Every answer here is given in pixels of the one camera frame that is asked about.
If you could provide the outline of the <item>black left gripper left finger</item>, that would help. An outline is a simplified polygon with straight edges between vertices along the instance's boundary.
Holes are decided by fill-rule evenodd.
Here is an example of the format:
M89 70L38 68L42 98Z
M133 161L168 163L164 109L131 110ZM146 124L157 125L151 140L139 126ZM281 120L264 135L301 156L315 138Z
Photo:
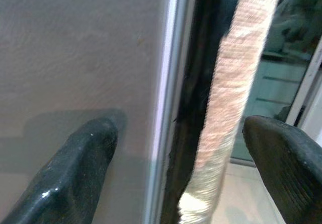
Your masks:
M86 122L38 171L2 223L92 223L117 140L109 118Z

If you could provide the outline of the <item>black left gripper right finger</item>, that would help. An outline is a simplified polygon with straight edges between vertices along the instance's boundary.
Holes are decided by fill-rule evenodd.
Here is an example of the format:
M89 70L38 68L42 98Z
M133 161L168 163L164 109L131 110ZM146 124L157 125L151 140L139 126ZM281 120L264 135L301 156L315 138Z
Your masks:
M286 223L321 223L321 146L277 119L249 116L243 137Z

